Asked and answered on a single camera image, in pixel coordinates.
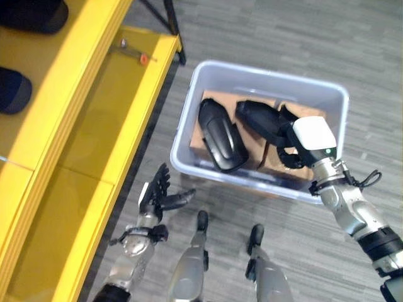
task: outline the gray carpet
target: gray carpet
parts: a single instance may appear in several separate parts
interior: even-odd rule
[[[163,8],[162,1],[153,3]],[[135,223],[137,197],[169,152],[193,69],[218,59],[342,84],[351,98],[344,159],[363,179],[383,178],[365,196],[402,235],[402,2],[400,0],[177,0],[188,55],[179,67],[144,158],[126,186],[89,270],[80,301],[92,301],[120,247],[106,241]],[[136,2],[125,24],[165,31]],[[171,192],[197,187],[192,203],[167,213],[169,241],[156,247],[134,301],[165,301],[171,274],[189,246],[199,209],[210,213],[207,301],[255,301],[244,278],[250,228],[266,228],[263,248],[288,276],[295,301],[383,301],[382,281],[358,244],[323,206],[268,198],[171,169]]]

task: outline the yellow wooden board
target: yellow wooden board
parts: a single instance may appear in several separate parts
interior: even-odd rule
[[[86,252],[80,244],[91,241],[112,188],[91,177],[55,169],[9,284],[8,299],[51,301],[64,269],[72,278],[77,276]],[[71,254],[77,262],[68,267]],[[67,297],[54,301],[67,301]]]
[[[16,227],[14,217],[21,211],[20,200],[28,187],[32,171],[0,161],[0,263],[6,256],[5,247],[10,244],[9,232]]]
[[[56,35],[0,27],[0,66],[22,72],[33,83],[33,96],[22,112],[0,115],[0,156],[33,171],[27,189],[20,187],[20,199],[3,199],[15,203],[11,206],[18,211],[10,214],[11,220],[0,221],[6,234],[0,250],[0,301],[48,180],[131,0],[66,3],[69,19]],[[0,212],[10,207],[5,204],[0,203]]]
[[[141,139],[178,47],[176,36],[123,28],[114,40],[152,54],[147,66],[120,52],[106,55],[73,134],[60,156],[64,167],[116,184],[133,146]]]
[[[105,58],[35,216],[6,301],[78,297],[178,47],[176,36],[147,30],[124,28],[115,42],[122,36],[128,43],[141,41],[157,62],[145,67],[115,52]]]
[[[67,0],[69,19],[56,35],[0,27],[0,66],[33,84],[22,112],[0,115],[0,156],[33,170],[52,147],[63,147],[65,124],[74,124],[130,2]]]

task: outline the black table leg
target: black table leg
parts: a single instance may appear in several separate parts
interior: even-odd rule
[[[158,12],[158,10],[149,2],[149,0],[141,0],[142,3],[147,7],[147,9],[173,34],[179,36],[181,42],[181,51],[178,52],[179,62],[181,65],[186,64],[186,55],[184,53],[184,45],[182,41],[182,36],[179,31],[178,20],[176,19],[176,13],[174,9],[174,4],[172,0],[164,0],[164,6],[166,14],[168,16],[168,21]]]
[[[166,10],[166,13],[168,16],[169,29],[171,30],[171,33],[173,35],[179,36],[179,40],[181,42],[181,51],[179,52],[179,61],[181,62],[181,65],[184,65],[184,64],[186,64],[186,54],[184,53],[184,45],[183,45],[181,33],[179,31],[178,20],[176,19],[174,4],[173,4],[172,0],[164,0],[164,6],[165,6],[165,10]]]

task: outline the white plastic bin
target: white plastic bin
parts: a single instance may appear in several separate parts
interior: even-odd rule
[[[278,98],[324,110],[326,121],[338,142],[338,158],[340,158],[349,102],[345,88],[330,82],[254,67],[213,60],[204,61],[197,66],[192,75],[171,149],[171,163],[182,173],[308,203],[321,203],[320,198],[310,195],[309,181],[290,181],[247,169],[224,174],[216,170],[212,162],[199,158],[190,149],[189,144],[204,90],[243,94],[251,96],[251,99],[253,96]]]

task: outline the black sneaker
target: black sneaker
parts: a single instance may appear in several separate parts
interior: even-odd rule
[[[30,80],[18,71],[0,67],[0,113],[20,112],[28,104],[31,93]]]
[[[0,0],[0,25],[37,33],[56,33],[67,20],[63,0]]]

